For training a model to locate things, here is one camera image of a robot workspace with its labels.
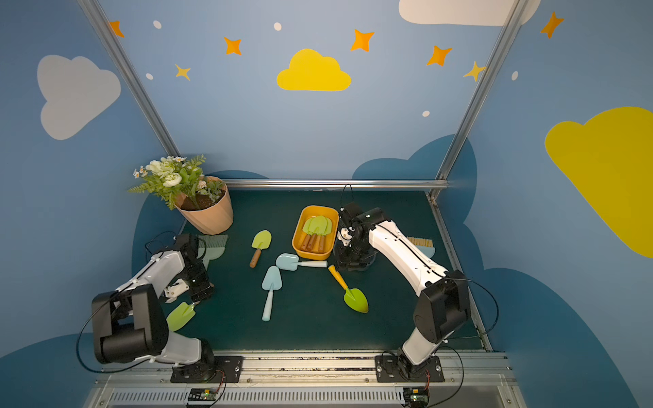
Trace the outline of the aluminium front rail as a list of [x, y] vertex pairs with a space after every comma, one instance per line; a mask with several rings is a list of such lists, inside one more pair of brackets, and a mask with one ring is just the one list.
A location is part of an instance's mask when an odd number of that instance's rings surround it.
[[508, 357], [501, 353], [442, 350], [444, 382], [378, 382], [374, 357], [382, 352], [250, 350], [239, 382], [172, 384], [170, 368], [141, 365], [99, 376], [87, 407], [186, 407], [191, 389], [218, 388], [213, 407], [403, 407], [404, 388], [426, 388], [428, 407], [524, 407]]

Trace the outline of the green dustpan brush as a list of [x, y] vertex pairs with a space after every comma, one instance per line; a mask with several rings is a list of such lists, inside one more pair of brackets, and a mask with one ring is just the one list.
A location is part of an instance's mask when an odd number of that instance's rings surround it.
[[200, 259], [206, 270], [211, 261], [220, 258], [225, 251], [228, 235], [205, 236], [200, 235]]

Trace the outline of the green shovel corner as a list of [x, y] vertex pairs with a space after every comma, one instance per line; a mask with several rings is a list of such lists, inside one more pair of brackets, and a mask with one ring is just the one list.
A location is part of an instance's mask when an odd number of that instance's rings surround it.
[[196, 315], [196, 303], [182, 302], [167, 317], [168, 329], [176, 332], [187, 325]]

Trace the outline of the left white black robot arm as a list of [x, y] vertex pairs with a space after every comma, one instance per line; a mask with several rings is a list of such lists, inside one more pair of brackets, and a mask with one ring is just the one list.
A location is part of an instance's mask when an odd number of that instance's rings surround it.
[[214, 352], [206, 340], [187, 338], [168, 326], [160, 304], [164, 290], [178, 279], [195, 304], [214, 294], [203, 258], [207, 244], [183, 234], [173, 246], [153, 254], [146, 266], [112, 292], [97, 295], [91, 304], [95, 358], [100, 364], [143, 361], [173, 367], [176, 384], [209, 383], [217, 375]]

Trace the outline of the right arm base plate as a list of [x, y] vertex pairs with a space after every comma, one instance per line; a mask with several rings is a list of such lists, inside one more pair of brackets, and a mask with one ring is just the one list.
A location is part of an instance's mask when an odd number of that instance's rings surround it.
[[374, 357], [374, 368], [379, 383], [443, 383], [445, 376], [440, 359], [432, 356], [421, 365], [413, 367], [400, 355], [382, 352]]

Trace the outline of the terracotta pot with flowers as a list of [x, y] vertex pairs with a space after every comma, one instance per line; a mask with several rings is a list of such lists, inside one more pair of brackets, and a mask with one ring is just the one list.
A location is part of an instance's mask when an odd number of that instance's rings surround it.
[[161, 199], [171, 210], [204, 235], [227, 231], [234, 222], [230, 192], [218, 177], [206, 175], [203, 155], [191, 158], [165, 156], [133, 171], [140, 184], [131, 193], [148, 193]]

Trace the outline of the controller board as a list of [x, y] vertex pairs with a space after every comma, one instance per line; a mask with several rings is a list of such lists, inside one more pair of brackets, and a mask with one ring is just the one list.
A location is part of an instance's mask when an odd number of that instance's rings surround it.
[[213, 407], [221, 398], [221, 391], [218, 388], [191, 389], [186, 407]]
[[426, 388], [404, 388], [403, 407], [426, 408], [430, 402], [430, 392]]

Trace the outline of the left controller board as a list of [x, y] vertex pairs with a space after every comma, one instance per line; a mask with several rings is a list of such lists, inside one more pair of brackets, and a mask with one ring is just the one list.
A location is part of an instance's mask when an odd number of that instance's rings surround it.
[[218, 388], [191, 389], [186, 407], [213, 407], [221, 398], [221, 391]]

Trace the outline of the blue dustpan brush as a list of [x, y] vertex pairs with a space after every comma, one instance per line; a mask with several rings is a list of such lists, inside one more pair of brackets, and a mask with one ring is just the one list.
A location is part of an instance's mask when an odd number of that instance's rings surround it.
[[433, 256], [435, 256], [436, 249], [432, 240], [416, 237], [408, 237], [408, 240], [411, 241], [411, 243], [427, 258], [433, 258]]

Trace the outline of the blue shovel lying sideways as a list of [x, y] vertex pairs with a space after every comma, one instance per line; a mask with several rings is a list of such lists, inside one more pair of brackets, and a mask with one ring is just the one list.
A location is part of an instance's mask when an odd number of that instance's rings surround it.
[[301, 260], [298, 255], [283, 253], [277, 257], [275, 266], [280, 270], [296, 271], [299, 267], [326, 269], [328, 262], [326, 260]]

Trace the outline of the right controller board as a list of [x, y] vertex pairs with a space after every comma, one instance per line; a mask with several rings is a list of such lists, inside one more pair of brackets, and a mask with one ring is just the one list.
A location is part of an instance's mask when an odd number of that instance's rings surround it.
[[426, 408], [430, 402], [430, 392], [426, 388], [404, 388], [403, 407]]

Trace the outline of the yellow storage box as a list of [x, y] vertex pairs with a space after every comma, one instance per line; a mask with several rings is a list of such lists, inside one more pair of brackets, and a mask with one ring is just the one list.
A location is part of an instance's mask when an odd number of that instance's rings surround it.
[[[325, 246], [326, 253], [318, 253], [319, 236], [318, 236], [318, 241], [316, 242], [316, 246], [314, 247], [312, 252], [310, 252], [309, 250], [301, 251], [299, 248], [304, 238], [303, 226], [305, 221], [309, 219], [309, 217], [317, 217], [321, 215], [331, 219], [333, 223], [332, 231], [326, 237], [326, 246]], [[294, 248], [297, 255], [301, 256], [301, 258], [307, 258], [310, 260], [319, 260], [319, 261], [327, 260], [333, 251], [335, 241], [337, 238], [338, 221], [339, 221], [338, 212], [331, 207], [321, 207], [315, 205], [306, 207], [302, 211], [302, 214], [300, 215], [299, 222], [297, 224], [297, 228], [294, 233], [294, 238], [292, 238], [292, 247]]]

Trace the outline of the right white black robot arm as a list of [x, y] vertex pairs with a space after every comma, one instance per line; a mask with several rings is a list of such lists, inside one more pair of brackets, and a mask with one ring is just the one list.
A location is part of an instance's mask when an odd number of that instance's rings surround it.
[[333, 248], [338, 268], [367, 270], [381, 253], [413, 288], [415, 329], [398, 352], [398, 366], [406, 375], [424, 369], [442, 343], [470, 320], [469, 280], [435, 263], [378, 207], [364, 212], [352, 202], [340, 207], [338, 216]]

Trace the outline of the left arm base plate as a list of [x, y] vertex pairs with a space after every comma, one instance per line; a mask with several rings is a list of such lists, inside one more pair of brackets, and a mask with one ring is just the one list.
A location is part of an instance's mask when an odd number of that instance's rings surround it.
[[191, 365], [173, 368], [172, 384], [238, 383], [243, 364], [242, 356], [215, 356], [211, 361], [200, 360]]

